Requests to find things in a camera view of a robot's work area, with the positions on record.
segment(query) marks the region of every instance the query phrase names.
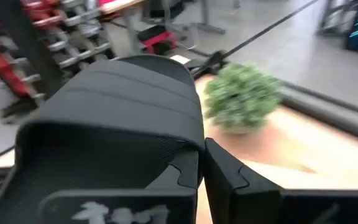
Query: metal bar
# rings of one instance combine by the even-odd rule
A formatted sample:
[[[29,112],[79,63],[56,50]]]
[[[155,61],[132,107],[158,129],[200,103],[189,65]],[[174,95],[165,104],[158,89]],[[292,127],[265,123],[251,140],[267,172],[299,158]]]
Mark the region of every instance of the metal bar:
[[[40,74],[46,98],[51,97],[61,87],[63,72],[22,9],[20,1],[0,0],[0,25]]]
[[[128,28],[128,36],[129,36],[129,41],[131,43],[131,47],[132,47],[132,53],[134,55],[136,54],[140,54],[140,43],[137,40],[137,32],[132,24],[131,21],[131,14],[129,12],[129,9],[123,9],[121,11],[122,13],[122,18],[124,19],[125,25]]]
[[[333,7],[333,4],[334,4],[334,0],[326,0],[323,16],[322,16],[320,24],[319,24],[320,30],[323,30],[325,28],[325,26],[327,24],[327,19],[328,19],[329,15],[331,14],[331,8]]]
[[[209,21],[209,0],[201,0],[201,14],[203,16],[203,21],[201,23],[198,23],[198,28],[206,31],[206,32],[212,32],[215,34],[225,34],[226,30],[222,28],[218,28],[215,26],[212,26]]]

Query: dumbbell rack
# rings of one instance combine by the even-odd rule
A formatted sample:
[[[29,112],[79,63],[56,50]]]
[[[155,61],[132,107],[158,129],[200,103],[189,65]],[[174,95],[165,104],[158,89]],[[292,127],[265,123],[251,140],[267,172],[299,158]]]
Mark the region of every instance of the dumbbell rack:
[[[24,86],[22,90],[26,93],[18,92],[17,88],[12,88],[2,79],[19,99],[31,99],[35,106],[27,109],[36,108],[52,96],[65,80],[90,63],[115,57],[108,34],[98,21],[99,9],[86,9],[84,0],[41,0],[36,4],[23,1],[16,6],[24,13],[18,16],[17,12],[0,7],[0,38],[12,37],[11,42],[19,46],[11,44],[6,47],[0,42],[0,61],[5,62],[4,69],[0,69],[0,77],[9,70],[17,83]],[[24,26],[23,29],[17,27],[18,22]],[[2,117],[13,114],[16,104],[6,108],[8,113],[4,109]]]
[[[87,8],[85,0],[63,0],[58,10],[63,24],[61,29],[52,29],[64,47],[54,52],[54,59],[63,69],[65,77],[71,77],[96,60],[115,57],[108,34],[98,21],[98,7]]]

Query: potted plant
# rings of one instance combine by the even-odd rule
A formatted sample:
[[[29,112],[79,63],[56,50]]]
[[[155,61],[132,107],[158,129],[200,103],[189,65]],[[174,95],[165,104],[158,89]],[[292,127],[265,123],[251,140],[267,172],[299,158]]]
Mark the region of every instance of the potted plant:
[[[205,115],[229,133],[256,131],[279,104],[278,89],[278,81],[255,65],[231,63],[207,84]]]

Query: dumbbell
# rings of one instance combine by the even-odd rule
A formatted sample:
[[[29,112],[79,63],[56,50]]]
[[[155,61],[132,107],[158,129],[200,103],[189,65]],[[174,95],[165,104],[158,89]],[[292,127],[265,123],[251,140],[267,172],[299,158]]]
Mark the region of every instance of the dumbbell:
[[[86,3],[84,0],[65,0],[62,4],[67,9],[73,9],[74,12],[83,17],[84,20],[94,19],[101,15],[101,12],[97,7],[85,10]]]
[[[74,65],[78,61],[79,51],[74,47],[67,44],[67,46],[60,50],[53,57],[59,64],[60,68],[66,68],[70,65]]]
[[[5,55],[6,58],[9,58],[13,72],[17,78],[20,78],[21,82],[24,83],[27,87],[27,91],[31,98],[39,105],[44,102],[45,86],[41,82],[41,76],[37,74],[36,69],[31,65],[31,63],[26,58],[10,58],[8,55]]]
[[[75,26],[75,25],[78,25],[78,24],[80,24],[82,22],[82,18],[79,15],[68,17],[66,12],[64,12],[62,10],[58,10],[57,13],[62,18],[62,20],[64,21],[66,26],[69,26],[69,27],[70,26]]]
[[[82,44],[83,44],[84,49],[86,49],[86,50],[79,54],[79,58],[81,60],[84,60],[84,59],[95,54],[96,46],[92,42],[90,42],[88,39],[85,39],[85,40],[83,40]]]
[[[111,48],[111,44],[108,41],[107,33],[105,31],[102,31],[99,35],[92,36],[89,39],[96,45],[95,52],[97,54]]]
[[[32,13],[35,22],[33,25],[39,29],[49,29],[50,27],[56,27],[63,20],[59,10],[54,10],[51,14],[47,13]]]
[[[92,19],[88,22],[77,25],[78,31],[84,37],[92,37],[94,35],[98,35],[101,28],[102,25],[96,19]]]
[[[105,54],[97,54],[97,55],[94,56],[94,59],[96,61],[98,61],[98,60],[109,60],[108,56],[105,55]]]
[[[49,50],[52,52],[64,49],[68,43],[68,36],[66,32],[62,31],[59,28],[53,27],[50,29],[50,35],[52,35],[57,41],[48,46]]]

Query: desk surface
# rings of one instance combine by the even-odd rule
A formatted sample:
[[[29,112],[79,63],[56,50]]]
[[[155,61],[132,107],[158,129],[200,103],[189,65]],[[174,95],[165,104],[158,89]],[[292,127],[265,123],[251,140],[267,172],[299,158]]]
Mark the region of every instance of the desk surface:
[[[144,1],[144,0],[115,0],[115,1],[103,4],[100,7],[100,10],[102,11],[103,14],[111,14],[113,12],[120,11],[121,9],[135,6],[136,4],[138,4],[142,1]]]
[[[196,82],[201,103],[213,78]],[[288,108],[275,110],[254,134],[226,134],[211,120],[204,120],[204,134],[286,189],[358,189],[358,139]],[[204,183],[198,191],[197,224],[212,224]]]

